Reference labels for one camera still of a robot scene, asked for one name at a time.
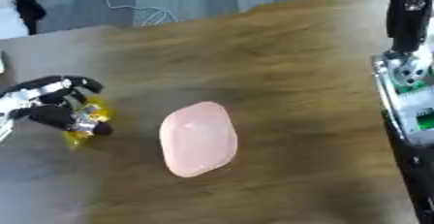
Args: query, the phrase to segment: white cable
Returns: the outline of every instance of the white cable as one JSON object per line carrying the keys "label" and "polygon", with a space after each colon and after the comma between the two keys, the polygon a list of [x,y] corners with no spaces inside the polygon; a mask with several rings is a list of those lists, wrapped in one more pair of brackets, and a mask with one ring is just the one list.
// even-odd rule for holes
{"label": "white cable", "polygon": [[146,10],[152,10],[152,11],[156,11],[155,14],[152,14],[150,17],[148,17],[142,24],[142,26],[148,25],[150,24],[150,21],[155,17],[158,16],[160,14],[163,14],[163,17],[160,18],[158,21],[154,22],[153,25],[158,25],[161,22],[163,22],[167,17],[171,18],[172,21],[177,22],[177,18],[170,12],[170,11],[165,11],[161,8],[158,7],[137,7],[137,6],[131,6],[131,5],[117,5],[117,6],[113,6],[111,4],[110,0],[106,0],[107,6],[112,9],[112,10],[118,10],[118,9],[132,9],[135,11],[146,11]]}

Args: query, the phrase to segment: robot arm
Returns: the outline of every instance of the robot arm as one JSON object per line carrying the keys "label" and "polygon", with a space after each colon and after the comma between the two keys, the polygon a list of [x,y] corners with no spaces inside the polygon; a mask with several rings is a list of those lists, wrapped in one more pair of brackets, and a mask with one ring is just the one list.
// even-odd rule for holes
{"label": "robot arm", "polygon": [[391,49],[373,57],[374,77],[396,164],[421,224],[434,223],[432,0],[390,0]]}
{"label": "robot arm", "polygon": [[[109,118],[96,102],[89,103],[80,88],[93,94],[103,86],[92,79],[72,76],[51,76],[15,85],[0,94],[0,142],[11,134],[14,122],[28,117],[30,120],[66,132],[93,135],[109,135]],[[75,99],[81,105],[75,108]]]}

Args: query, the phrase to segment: wooden table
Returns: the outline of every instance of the wooden table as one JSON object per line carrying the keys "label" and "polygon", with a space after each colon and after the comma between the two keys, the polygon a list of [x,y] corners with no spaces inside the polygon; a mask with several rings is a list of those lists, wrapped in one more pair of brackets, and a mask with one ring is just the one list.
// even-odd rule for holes
{"label": "wooden table", "polygon": [[[370,55],[388,0],[299,0],[157,27],[91,28],[0,44],[4,84],[102,81],[115,134],[70,152],[21,122],[0,148],[1,223],[416,223],[388,146]],[[169,113],[215,101],[240,149],[195,178],[165,167]]]}

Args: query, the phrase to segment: pink rounded square object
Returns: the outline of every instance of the pink rounded square object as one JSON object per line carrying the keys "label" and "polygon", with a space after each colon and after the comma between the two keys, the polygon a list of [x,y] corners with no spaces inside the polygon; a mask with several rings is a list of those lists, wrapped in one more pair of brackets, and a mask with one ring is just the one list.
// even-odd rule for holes
{"label": "pink rounded square object", "polygon": [[238,147],[225,108],[202,102],[173,112],[160,128],[166,165],[177,176],[192,177],[222,167]]}

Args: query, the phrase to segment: translucent pink case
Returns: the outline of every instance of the translucent pink case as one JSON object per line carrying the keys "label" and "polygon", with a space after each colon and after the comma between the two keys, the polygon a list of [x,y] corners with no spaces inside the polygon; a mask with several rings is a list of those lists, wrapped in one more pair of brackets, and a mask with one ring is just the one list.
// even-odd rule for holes
{"label": "translucent pink case", "polygon": [[160,129],[169,169],[177,176],[198,176],[233,159],[237,136],[222,106],[202,102],[169,115]]}

